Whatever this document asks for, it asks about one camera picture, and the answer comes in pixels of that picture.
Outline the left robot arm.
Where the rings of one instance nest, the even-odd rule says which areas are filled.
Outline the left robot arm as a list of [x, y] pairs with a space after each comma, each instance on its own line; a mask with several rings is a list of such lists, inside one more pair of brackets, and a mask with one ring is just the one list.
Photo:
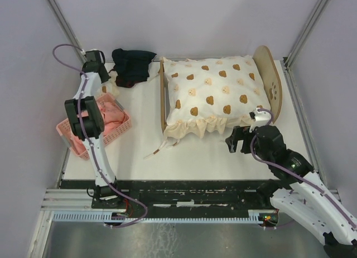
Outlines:
[[72, 99], [65, 101], [65, 110], [72, 133], [83, 143], [95, 173], [93, 199], [104, 200], [112, 208], [123, 203], [123, 193], [117, 188], [117, 180], [104, 149], [104, 120], [95, 100], [101, 84], [108, 81], [105, 56], [100, 50], [83, 52], [86, 62], [79, 70], [81, 83]]

